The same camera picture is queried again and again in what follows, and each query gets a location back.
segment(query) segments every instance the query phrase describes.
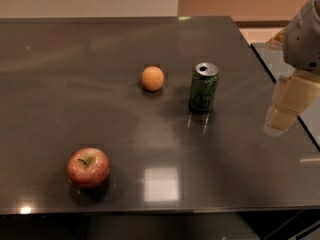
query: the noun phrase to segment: apple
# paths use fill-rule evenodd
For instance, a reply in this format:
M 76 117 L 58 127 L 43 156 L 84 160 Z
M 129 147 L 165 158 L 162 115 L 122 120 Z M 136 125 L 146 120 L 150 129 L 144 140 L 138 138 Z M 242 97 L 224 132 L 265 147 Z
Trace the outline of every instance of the apple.
M 71 156 L 67 175 L 76 187 L 92 189 L 105 181 L 109 170 L 109 159 L 104 152 L 96 148 L 84 148 Z

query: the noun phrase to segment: wall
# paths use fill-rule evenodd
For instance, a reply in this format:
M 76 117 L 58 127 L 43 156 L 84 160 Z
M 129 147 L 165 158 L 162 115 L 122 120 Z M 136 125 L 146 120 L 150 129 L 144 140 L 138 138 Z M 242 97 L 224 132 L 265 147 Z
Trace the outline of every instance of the wall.
M 178 0 L 0 0 L 0 18 L 176 16 Z
M 179 14 L 231 15 L 236 21 L 290 20 L 307 0 L 179 0 Z

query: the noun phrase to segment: table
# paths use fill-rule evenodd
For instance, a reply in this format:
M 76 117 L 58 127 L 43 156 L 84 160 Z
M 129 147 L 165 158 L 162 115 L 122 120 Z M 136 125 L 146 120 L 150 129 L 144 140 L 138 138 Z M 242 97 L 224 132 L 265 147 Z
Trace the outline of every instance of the table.
M 230 17 L 0 20 L 0 214 L 315 208 L 317 148 L 297 123 L 262 131 L 273 83 Z M 220 70 L 214 109 L 191 114 L 192 66 Z M 165 73 L 161 91 L 139 78 Z M 111 161 L 84 193 L 66 165 Z

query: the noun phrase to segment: soda can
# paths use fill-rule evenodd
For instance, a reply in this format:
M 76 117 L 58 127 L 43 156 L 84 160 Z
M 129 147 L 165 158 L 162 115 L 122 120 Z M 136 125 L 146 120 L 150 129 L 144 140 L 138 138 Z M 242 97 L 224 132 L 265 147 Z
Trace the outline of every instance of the soda can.
M 205 113 L 211 109 L 219 81 L 218 72 L 218 68 L 208 62 L 193 68 L 189 100 L 191 111 Z

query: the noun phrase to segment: can lid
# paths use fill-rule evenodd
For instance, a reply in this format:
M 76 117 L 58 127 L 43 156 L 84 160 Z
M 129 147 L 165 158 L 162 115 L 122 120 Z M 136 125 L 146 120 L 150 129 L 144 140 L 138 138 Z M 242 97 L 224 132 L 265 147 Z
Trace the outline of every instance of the can lid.
M 196 66 L 196 71 L 203 76 L 214 76 L 218 74 L 218 68 L 209 62 L 202 62 Z

